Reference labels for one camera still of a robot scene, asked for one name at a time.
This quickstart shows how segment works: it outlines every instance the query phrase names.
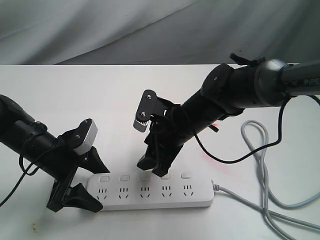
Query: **gray cable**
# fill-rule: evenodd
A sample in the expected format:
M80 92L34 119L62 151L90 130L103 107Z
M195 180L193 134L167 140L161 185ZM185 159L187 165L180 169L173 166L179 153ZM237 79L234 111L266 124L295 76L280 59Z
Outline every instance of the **gray cable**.
M245 127L248 124L253 124L253 125L259 126L262 129L261 130L260 128L258 128L260 130L260 132L262 133L262 136L263 136L263 145L266 145L266 144L269 143L269 134L268 134L268 131L265 128L265 126L263 126L260 122L255 121L255 120L246 121L241 126L241 134L242 134L242 137L243 137L245 143L248 145L248 147L249 147L249 149L251 151L253 151L255 148L251 144L251 142L249 141L249 139L248 139L248 137L246 135L246 132L245 132ZM274 217L277 217L277 218L281 218L281 219L296 223L296 224L307 226L309 228L320 230L320 226L319 225L315 225L315 224L312 224L312 223L309 223L309 222L301 221L299 219L288 217L288 216L285 216L285 215L282 215L282 214L279 214L277 212L273 212L273 211L269 210L269 198L271 199L271 201L273 201L279 207L282 207L284 209L296 209L296 208L303 207L303 206L305 206L307 204L310 204L311 202L313 202L316 199L318 199L320 197L320 192L317 193L316 195L308 198L307 200L299 202L299 203L296 203L296 204L284 204L281 201L279 201L275 197L275 195L272 193L270 188L269 188L269 174L268 174L267 166L265 164L266 151L267 151L267 148L261 150L261 154L259 154L258 152L254 154L254 157L257 160L258 166L259 166L258 167L258 174L257 174L258 180L259 180L260 185L261 185L261 187L262 187L262 189L264 191L262 207L259 206L259 205L254 204L254 203L252 203L252 202L250 202L250 201L248 201L248 200L246 200L246 199L244 199L242 197L240 197L239 195L235 194L234 192L232 192L232 191L230 191L230 190L228 190L228 189L226 189L224 187L221 187L219 185L214 184L213 185L213 189L215 191L221 190L221 191L231 195L232 197L234 197L238 201L246 204L247 206L249 206L249 207L251 207L251 208L253 208L253 209L257 210L257 211L262 212L263 215L266 217L266 220L265 220L266 223L268 225L270 225L278 234L280 234L282 237L284 237L286 239L295 240L295 238L293 238L291 235L289 235L288 233L283 231L274 222L274 220L271 218L271 215L274 216Z

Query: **power strip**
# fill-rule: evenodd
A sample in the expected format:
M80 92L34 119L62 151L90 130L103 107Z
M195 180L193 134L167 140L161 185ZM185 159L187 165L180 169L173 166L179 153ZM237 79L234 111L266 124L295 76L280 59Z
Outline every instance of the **power strip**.
M210 178L192 171L170 171L161 178L151 171L99 173L86 189L102 211L208 207L214 198Z

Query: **power outlet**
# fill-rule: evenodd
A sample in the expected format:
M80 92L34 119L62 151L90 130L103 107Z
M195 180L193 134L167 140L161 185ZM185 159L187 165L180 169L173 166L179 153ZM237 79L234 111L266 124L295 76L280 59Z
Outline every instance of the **power outlet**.
M191 171L170 171L163 178L150 171L98 173L87 191L103 211L208 207L214 198L211 179Z

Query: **white table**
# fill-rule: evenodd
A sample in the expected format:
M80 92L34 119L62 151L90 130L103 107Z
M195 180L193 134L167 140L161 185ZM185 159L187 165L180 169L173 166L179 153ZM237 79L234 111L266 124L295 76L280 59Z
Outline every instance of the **white table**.
M144 138L132 127L145 89L159 97L183 103L197 91L214 65L170 66L0 66L0 93L19 103L31 116L48 126L55 136L92 118L98 126L94 142L110 171L138 171L136 163L146 150ZM249 150L240 126L248 119L261 121L277 137L278 108L247 109L244 114L218 122L220 131L199 134L208 150L225 160ZM319 191L320 110L307 97L293 99L283 120L283 142L267 151L270 187L285 203L295 203ZM259 140L259 134L249 134ZM14 186L21 170L18 155L0 145L0 196ZM225 165L209 159L195 139L185 144L173 169L193 169L209 174L217 184L259 203L256 162ZM73 184L85 183L90 172L79 170ZM12 198L0 209L0 239L277 239L262 216L222 193L209 208L153 209L91 213L45 208L53 179L43 171L26 177ZM293 211L270 209L320 224L320 201ZM297 239L315 240L319 234L279 222Z

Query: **gray fabric backdrop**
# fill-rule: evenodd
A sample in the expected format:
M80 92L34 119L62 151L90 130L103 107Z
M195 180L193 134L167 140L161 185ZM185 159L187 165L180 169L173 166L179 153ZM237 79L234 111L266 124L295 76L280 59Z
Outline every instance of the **gray fabric backdrop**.
M0 0L0 64L320 59L318 0Z

